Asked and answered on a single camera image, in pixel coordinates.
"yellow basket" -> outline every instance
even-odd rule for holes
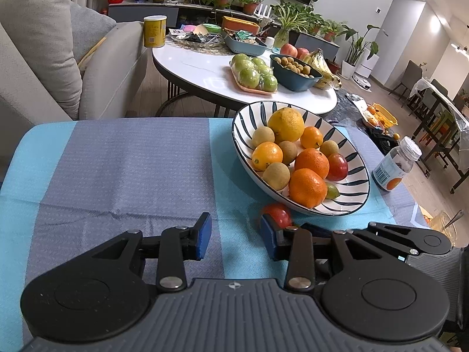
[[[373,106],[376,108],[375,118],[383,123],[384,128],[391,128],[392,126],[397,125],[397,119],[393,117],[388,110],[386,110],[382,105],[378,103],[373,103]]]

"banana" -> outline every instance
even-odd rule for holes
[[[324,59],[321,49],[317,49],[305,56],[303,62],[310,65],[313,69],[322,74],[322,78],[316,83],[315,87],[319,89],[328,89],[329,87],[339,88],[342,86],[338,76],[332,74]]]

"pivot screw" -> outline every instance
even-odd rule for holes
[[[303,276],[297,276],[288,281],[288,285],[294,289],[307,289],[311,286],[311,281]]]
[[[182,279],[177,276],[165,276],[160,279],[159,284],[165,289],[177,289],[182,286]]]

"yellow can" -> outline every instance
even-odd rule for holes
[[[165,45],[166,16],[144,17],[144,46],[160,48]]]

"spoon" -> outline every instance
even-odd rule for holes
[[[464,211],[460,210],[456,215],[447,223],[445,229],[451,226],[454,222],[458,221],[464,215]]]

